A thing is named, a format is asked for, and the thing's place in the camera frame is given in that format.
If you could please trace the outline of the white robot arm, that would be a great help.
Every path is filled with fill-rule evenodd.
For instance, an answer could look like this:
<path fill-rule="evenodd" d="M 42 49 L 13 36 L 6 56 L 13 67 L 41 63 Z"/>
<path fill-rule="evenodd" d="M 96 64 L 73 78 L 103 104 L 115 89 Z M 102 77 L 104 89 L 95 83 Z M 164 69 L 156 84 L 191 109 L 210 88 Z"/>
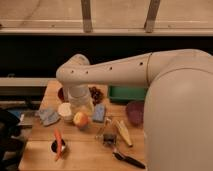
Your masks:
<path fill-rule="evenodd" d="M 146 87 L 147 170 L 213 171 L 213 55 L 183 49 L 96 65 L 75 55 L 56 78 L 67 99 L 80 92 L 80 84 Z"/>

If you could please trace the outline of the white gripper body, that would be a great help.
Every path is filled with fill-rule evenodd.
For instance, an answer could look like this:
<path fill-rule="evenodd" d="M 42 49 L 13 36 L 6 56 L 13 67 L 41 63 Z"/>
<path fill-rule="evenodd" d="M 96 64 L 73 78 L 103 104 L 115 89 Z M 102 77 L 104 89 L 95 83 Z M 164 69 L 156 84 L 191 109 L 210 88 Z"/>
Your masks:
<path fill-rule="evenodd" d="M 89 87 L 87 85 L 72 86 L 68 90 L 68 101 L 74 113 L 82 112 L 91 115 L 94 110 Z"/>

